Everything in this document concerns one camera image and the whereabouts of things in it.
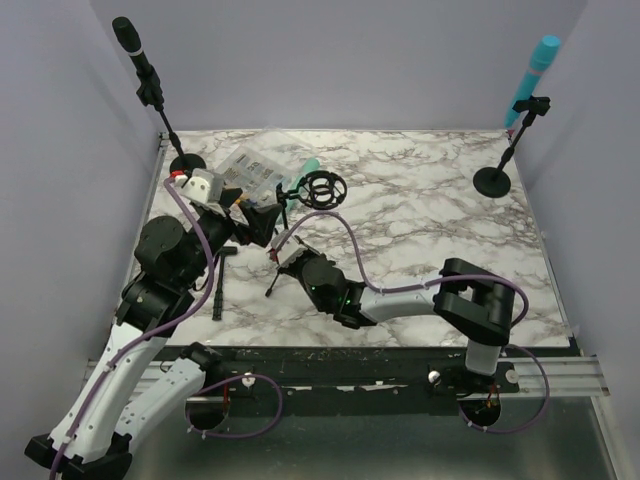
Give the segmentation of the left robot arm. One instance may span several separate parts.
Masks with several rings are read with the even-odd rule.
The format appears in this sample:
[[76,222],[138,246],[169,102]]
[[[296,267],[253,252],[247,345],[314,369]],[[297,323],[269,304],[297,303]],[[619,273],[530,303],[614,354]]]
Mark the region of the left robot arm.
[[[256,207],[237,189],[198,199],[185,188],[165,187],[190,222],[157,216],[142,228],[134,256],[140,272],[124,288],[104,351],[78,398],[49,433],[33,437],[25,454],[52,479],[122,479],[139,445],[188,396],[214,393],[222,380],[214,353],[201,344],[187,349],[159,380],[132,395],[147,367],[176,327],[194,315],[211,293],[214,256],[230,239],[268,245],[282,207]],[[227,210],[232,202],[245,218]],[[207,276],[204,295],[192,294]]]

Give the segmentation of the mint green microphone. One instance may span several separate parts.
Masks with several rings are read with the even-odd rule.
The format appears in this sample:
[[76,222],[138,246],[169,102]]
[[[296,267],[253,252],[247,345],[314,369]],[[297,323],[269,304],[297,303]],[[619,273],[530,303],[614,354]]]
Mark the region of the mint green microphone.
[[312,173],[319,168],[320,162],[316,157],[308,158],[302,165],[295,179],[291,182],[291,187],[296,187],[307,174]]

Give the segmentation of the cyan blue microphone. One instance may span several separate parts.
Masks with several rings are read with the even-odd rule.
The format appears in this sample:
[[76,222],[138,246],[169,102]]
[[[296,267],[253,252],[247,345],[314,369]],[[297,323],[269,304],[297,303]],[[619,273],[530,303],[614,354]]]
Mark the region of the cyan blue microphone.
[[559,37],[555,35],[545,35],[535,46],[525,73],[507,108],[503,122],[505,129],[510,129],[519,117],[519,113],[514,110],[515,103],[520,100],[529,99],[532,96],[543,74],[555,60],[561,44],[562,41]]

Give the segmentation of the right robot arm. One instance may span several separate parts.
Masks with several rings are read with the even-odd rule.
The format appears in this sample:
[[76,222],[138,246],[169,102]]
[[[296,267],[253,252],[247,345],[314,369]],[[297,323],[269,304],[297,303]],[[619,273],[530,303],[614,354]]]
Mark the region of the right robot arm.
[[516,287],[501,277],[450,258],[414,285],[374,287],[347,279],[326,255],[311,249],[282,261],[278,273],[296,279],[319,312],[351,329],[400,317],[439,316],[467,338],[462,384],[480,392],[496,380],[516,296]]

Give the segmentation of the black tripod shock-mount stand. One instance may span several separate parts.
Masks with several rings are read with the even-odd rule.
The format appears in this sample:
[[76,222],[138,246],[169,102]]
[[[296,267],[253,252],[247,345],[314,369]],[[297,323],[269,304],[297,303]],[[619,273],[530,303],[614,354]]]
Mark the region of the black tripod shock-mount stand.
[[[307,174],[296,187],[285,189],[282,185],[278,185],[275,200],[277,204],[281,205],[281,216],[278,219],[281,222],[281,227],[274,231],[273,238],[285,229],[289,233],[284,239],[296,235],[289,229],[286,213],[289,204],[298,202],[315,212],[328,212],[342,204],[346,196],[347,185],[344,179],[326,170],[316,170]],[[319,257],[310,260],[303,267],[301,276],[296,280],[312,303],[319,309],[327,310],[339,306],[347,292],[347,281],[344,274],[325,254],[310,245],[308,246],[310,252],[318,253]]]

